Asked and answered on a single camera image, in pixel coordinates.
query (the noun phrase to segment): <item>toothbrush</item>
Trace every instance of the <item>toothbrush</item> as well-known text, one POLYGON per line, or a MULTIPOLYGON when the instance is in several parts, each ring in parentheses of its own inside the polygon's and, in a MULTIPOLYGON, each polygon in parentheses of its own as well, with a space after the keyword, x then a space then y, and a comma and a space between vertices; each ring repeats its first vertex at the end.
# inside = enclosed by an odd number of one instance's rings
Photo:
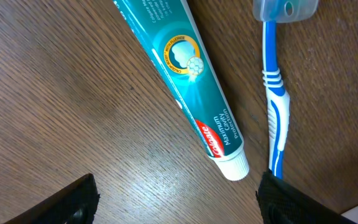
POLYGON ((273 175, 283 178, 284 146, 290 121, 290 95, 284 88, 276 56, 276 22, 264 22, 262 71, 267 98, 269 163, 273 175))

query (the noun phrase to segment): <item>toothbrush cap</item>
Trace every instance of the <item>toothbrush cap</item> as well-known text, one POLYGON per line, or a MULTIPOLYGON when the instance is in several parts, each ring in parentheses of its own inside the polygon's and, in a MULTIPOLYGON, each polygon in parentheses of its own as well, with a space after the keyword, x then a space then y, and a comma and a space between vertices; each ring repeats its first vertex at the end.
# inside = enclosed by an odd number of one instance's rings
POLYGON ((262 22, 302 21, 317 10, 318 0, 254 0, 254 17, 262 22))

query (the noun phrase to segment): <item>white toothbrush grip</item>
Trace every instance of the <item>white toothbrush grip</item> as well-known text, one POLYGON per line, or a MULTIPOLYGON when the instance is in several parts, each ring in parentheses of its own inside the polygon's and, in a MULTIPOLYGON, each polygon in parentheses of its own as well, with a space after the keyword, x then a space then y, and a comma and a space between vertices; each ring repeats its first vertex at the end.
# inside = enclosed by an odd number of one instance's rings
POLYGON ((267 117, 269 132, 269 168, 272 169, 274 150, 284 151, 290 123, 290 95, 285 91, 278 96, 266 88, 267 117))

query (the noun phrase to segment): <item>colgate toothpaste tube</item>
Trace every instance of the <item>colgate toothpaste tube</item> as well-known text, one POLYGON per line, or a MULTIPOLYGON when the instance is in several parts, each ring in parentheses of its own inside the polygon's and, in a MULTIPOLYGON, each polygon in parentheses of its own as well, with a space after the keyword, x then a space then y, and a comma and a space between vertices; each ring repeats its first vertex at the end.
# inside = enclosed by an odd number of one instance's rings
POLYGON ((205 151, 229 180, 249 172, 244 140, 185 0, 113 1, 205 151))

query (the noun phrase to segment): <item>black object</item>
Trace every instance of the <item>black object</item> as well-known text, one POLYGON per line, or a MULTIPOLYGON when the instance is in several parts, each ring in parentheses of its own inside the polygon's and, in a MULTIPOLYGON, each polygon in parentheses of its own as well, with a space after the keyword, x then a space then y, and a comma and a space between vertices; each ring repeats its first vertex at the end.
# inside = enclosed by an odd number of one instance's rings
POLYGON ((86 174, 6 224, 90 224, 99 194, 92 174, 86 174))
POLYGON ((270 172, 264 172, 256 197, 265 224, 354 223, 270 172))

